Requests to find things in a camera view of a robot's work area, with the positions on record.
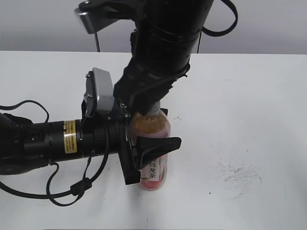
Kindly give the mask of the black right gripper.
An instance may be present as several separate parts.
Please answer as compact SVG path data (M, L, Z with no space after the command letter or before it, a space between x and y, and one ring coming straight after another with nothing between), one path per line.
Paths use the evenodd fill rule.
M146 115L152 106L165 97L172 84L186 76L190 69L190 56L184 55L183 66L179 55L171 55L165 60L151 60L149 57L133 54L123 70L122 77L114 86L114 97L127 105L130 114Z

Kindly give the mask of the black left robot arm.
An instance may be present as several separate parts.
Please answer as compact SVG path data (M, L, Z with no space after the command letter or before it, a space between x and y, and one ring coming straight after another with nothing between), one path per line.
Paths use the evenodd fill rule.
M50 162L118 154L126 184L136 184L153 160L180 148L181 139L139 137L133 144L129 114L118 105L111 112L79 120L33 123L3 113L0 116L0 173L18 175Z

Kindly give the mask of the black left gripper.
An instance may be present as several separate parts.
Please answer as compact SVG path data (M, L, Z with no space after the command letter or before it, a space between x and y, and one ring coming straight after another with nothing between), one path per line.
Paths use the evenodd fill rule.
M160 112L168 115L168 109L160 108ZM137 137L136 157L132 150L129 134L130 114L124 104L114 101L111 112L106 118L107 155L117 154L126 185L140 182L143 169L152 161L180 148L181 138L145 138Z

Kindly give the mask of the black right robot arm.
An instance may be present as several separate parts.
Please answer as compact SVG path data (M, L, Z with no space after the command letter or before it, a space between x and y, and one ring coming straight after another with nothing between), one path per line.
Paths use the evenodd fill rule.
M189 59L211 0L148 0L137 26L132 58L114 96L133 115L144 115L189 70Z

